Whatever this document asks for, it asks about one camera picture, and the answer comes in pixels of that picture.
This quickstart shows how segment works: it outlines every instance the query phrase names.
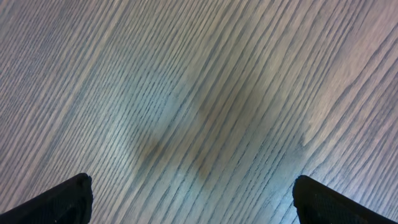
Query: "brown wood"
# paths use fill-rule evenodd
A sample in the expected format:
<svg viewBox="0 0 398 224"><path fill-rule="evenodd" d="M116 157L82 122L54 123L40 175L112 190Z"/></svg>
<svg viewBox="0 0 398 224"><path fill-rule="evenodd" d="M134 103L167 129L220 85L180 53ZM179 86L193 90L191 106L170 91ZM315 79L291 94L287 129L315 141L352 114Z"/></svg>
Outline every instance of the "brown wood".
<svg viewBox="0 0 398 224"><path fill-rule="evenodd" d="M0 212L298 223L307 174L398 221L398 2L0 1Z"/></svg>

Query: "dark wood grain streak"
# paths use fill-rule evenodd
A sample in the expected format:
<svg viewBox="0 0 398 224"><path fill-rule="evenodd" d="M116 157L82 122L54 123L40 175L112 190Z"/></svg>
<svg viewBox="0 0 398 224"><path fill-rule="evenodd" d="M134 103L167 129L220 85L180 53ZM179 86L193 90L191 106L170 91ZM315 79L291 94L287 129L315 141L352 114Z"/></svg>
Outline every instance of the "dark wood grain streak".
<svg viewBox="0 0 398 224"><path fill-rule="evenodd" d="M0 212L87 172L92 223L298 223L306 174L398 221L396 10L0 1Z"/></svg>

